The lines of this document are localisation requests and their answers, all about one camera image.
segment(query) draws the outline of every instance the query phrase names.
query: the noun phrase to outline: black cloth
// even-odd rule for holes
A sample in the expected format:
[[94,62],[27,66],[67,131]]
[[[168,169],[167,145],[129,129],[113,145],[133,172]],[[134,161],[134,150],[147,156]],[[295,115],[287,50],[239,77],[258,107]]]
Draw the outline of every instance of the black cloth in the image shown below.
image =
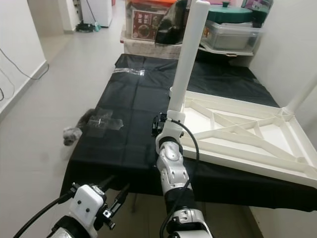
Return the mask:
[[[115,66],[145,71],[144,75],[114,73],[97,104],[96,114],[112,110],[111,118],[121,119],[124,126],[101,136],[94,136],[88,126],[84,129],[69,160],[61,194],[72,182],[99,183],[117,175],[113,189],[129,182],[131,192],[162,195],[151,123],[167,110],[177,61],[121,55]],[[196,62],[188,90],[278,107],[246,67]],[[184,164],[191,176],[194,161],[185,158]],[[205,162],[199,165],[192,186],[197,201],[303,211],[317,208],[317,190],[312,187]]]

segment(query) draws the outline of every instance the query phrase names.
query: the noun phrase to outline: white pipe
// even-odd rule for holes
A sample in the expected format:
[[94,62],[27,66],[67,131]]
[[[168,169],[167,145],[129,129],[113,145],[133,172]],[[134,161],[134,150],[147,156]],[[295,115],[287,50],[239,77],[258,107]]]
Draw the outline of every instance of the white pipe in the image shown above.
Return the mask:
[[310,80],[305,86],[295,95],[291,102],[284,107],[284,111],[287,114],[294,115],[296,110],[301,106],[301,104],[310,95],[313,89],[317,86],[317,75]]
[[210,3],[207,1],[197,0],[191,4],[168,105],[169,110],[181,111],[209,8]]

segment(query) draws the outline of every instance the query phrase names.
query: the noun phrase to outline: white wall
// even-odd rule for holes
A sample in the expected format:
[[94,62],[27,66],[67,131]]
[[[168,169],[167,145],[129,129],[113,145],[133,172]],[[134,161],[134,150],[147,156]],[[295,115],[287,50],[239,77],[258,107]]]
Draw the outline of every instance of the white wall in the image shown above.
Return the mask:
[[73,31],[79,23],[73,0],[58,0],[61,19],[65,31]]
[[[38,35],[26,0],[0,1],[0,48],[27,74],[34,74],[45,63]],[[22,75],[0,53],[0,67],[15,85],[16,93],[28,78]],[[6,97],[12,86],[0,72],[0,87]],[[0,102],[0,113],[9,100]]]
[[[317,74],[317,1],[274,0],[251,71],[281,107]],[[317,148],[317,89],[296,112]],[[264,238],[317,237],[317,212],[252,208]]]
[[28,2],[39,37],[64,34],[56,0],[29,0]]

